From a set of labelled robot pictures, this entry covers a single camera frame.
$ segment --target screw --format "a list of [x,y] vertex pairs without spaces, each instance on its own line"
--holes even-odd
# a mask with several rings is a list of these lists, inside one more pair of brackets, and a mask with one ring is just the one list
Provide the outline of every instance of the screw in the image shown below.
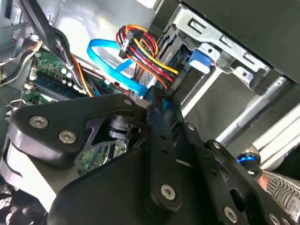
[[282,80],[278,80],[278,81],[276,81],[275,86],[279,87],[282,84],[283,84],[283,81]]
[[232,208],[226,206],[224,208],[225,216],[234,224],[238,222],[238,217],[236,216],[235,212],[232,210]]
[[191,125],[191,124],[188,124],[187,126],[190,130],[195,130],[195,128]]
[[290,222],[286,218],[281,217],[281,219],[285,225],[291,225]]
[[218,142],[214,142],[214,146],[215,146],[217,149],[220,149],[220,145],[218,144]]
[[125,104],[127,104],[127,105],[132,105],[131,101],[129,101],[129,100],[127,100],[127,99],[125,99],[124,102],[125,102]]
[[45,117],[42,116],[33,116],[29,119],[30,125],[32,125],[35,128],[45,128],[48,126],[48,120]]
[[176,197],[174,189],[168,184],[163,184],[160,188],[160,191],[167,200],[173,201]]
[[76,141],[76,135],[67,130],[61,131],[58,137],[65,144],[73,144]]
[[274,225],[280,225],[280,221],[272,213],[269,214],[269,217]]

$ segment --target orange wire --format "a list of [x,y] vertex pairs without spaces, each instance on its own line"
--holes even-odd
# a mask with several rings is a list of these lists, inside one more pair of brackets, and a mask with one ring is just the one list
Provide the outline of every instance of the orange wire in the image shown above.
[[152,50],[152,48],[150,47],[150,45],[144,40],[144,38],[142,38],[142,42],[147,46],[147,48],[152,53],[152,56],[154,57],[154,51]]
[[[128,24],[126,27],[125,27],[125,31],[126,31],[126,33],[128,33],[129,32],[129,27],[133,27],[133,28],[136,28],[136,29],[139,29],[139,30],[142,30],[142,31],[144,31],[144,32],[146,32],[146,33],[148,33],[148,30],[147,29],[145,29],[144,27],[141,27],[141,26],[139,26],[139,25],[135,25],[135,24]],[[151,38],[152,38],[152,41],[153,41],[153,43],[154,43],[154,47],[155,47],[155,54],[154,54],[154,56],[155,55],[157,55],[157,53],[158,53],[158,45],[157,45],[157,43],[156,43],[156,40],[154,39],[154,37],[152,37],[152,36],[150,36]]]
[[79,64],[78,64],[78,62],[77,62],[77,60],[75,59],[75,57],[73,56],[73,54],[71,54],[71,57],[72,57],[72,59],[73,59],[73,62],[75,63],[75,66],[76,66],[76,68],[77,68],[77,70],[78,70],[78,72],[79,72],[80,78],[81,78],[81,80],[82,80],[82,82],[83,82],[83,85],[84,85],[84,87],[85,87],[87,93],[89,94],[90,97],[93,97],[94,94],[89,90],[89,87],[88,87],[88,85],[86,84],[86,81],[85,81],[85,79],[84,79],[84,77],[83,77],[83,73],[82,73],[82,71],[81,71],[81,68],[80,68],[80,66],[79,66]]
[[[121,46],[121,44],[119,42],[119,39],[118,39],[118,33],[116,33],[116,41],[117,41],[117,44],[118,44],[119,48],[122,48],[122,46]],[[146,68],[142,63],[140,63],[137,60],[135,60],[129,54],[127,54],[127,57],[129,59],[131,59],[132,61],[134,61],[136,64],[138,64],[141,68],[143,68],[144,70],[146,70],[148,73],[150,73],[151,75],[155,76],[155,78],[158,79],[162,83],[163,87],[165,89],[168,89],[168,86],[166,85],[166,83],[159,76],[157,76],[153,71],[151,71],[150,69]]]
[[142,73],[143,73],[143,69],[140,69],[140,72],[139,72],[139,74],[138,74],[137,77],[136,77],[136,81],[139,80],[139,78],[140,78],[140,76],[142,75]]

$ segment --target wire harness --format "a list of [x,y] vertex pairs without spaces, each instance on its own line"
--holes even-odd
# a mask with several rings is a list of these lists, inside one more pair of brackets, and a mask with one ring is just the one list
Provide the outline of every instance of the wire harness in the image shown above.
[[155,59],[158,45],[145,28],[134,24],[123,26],[116,34],[116,41],[121,49],[120,56],[126,55],[141,67],[136,80],[145,70],[168,89],[179,72]]

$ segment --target blue drive latch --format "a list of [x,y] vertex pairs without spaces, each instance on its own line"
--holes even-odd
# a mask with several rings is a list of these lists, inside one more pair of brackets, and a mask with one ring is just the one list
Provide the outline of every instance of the blue drive latch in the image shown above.
[[203,72],[204,74],[208,74],[210,72],[210,62],[210,57],[199,50],[193,50],[191,58],[188,61],[190,66]]

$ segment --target yellow wire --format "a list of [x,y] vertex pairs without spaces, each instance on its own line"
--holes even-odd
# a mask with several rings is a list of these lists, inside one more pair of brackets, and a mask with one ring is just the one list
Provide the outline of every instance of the yellow wire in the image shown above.
[[[141,27],[141,26],[135,25],[135,24],[129,24],[129,25],[127,25],[125,27],[126,32],[129,32],[129,28],[128,27],[137,28],[137,29],[143,30],[144,32],[148,33],[148,30],[146,30],[144,27]],[[153,42],[155,44],[155,54],[154,55],[157,55],[158,54],[158,45],[157,45],[157,43],[156,43],[156,41],[155,41],[155,39],[153,37],[152,37],[152,40],[153,40]]]
[[147,31],[144,27],[141,27],[141,26],[139,26],[139,25],[128,24],[128,25],[125,27],[125,30],[126,30],[127,32],[129,32],[129,28],[128,28],[128,27],[134,27],[134,28],[143,30],[143,31],[145,31],[146,33],[148,33],[148,31]]
[[166,70],[169,70],[175,74],[178,74],[179,72],[176,69],[173,69],[171,67],[168,67],[164,64],[162,64],[160,61],[157,61],[155,58],[153,58],[144,48],[143,46],[140,44],[140,42],[134,38],[135,43],[137,44],[137,46],[141,49],[141,51],[148,56],[149,59],[151,59],[153,62],[155,62],[156,64],[160,65],[162,68],[165,68]]
[[89,88],[88,88],[88,85],[87,85],[86,82],[85,82],[85,79],[84,79],[84,77],[83,77],[83,72],[82,72],[82,70],[81,70],[81,68],[80,68],[79,63],[77,62],[77,60],[75,59],[75,57],[74,57],[73,55],[72,55],[72,57],[73,57],[74,62],[76,63],[76,65],[77,65],[77,67],[78,67],[79,74],[80,74],[81,80],[82,80],[82,82],[83,82],[84,88],[86,89],[86,91],[87,91],[87,93],[89,94],[89,96],[90,96],[90,97],[93,97],[94,95],[91,93],[91,91],[90,91]]

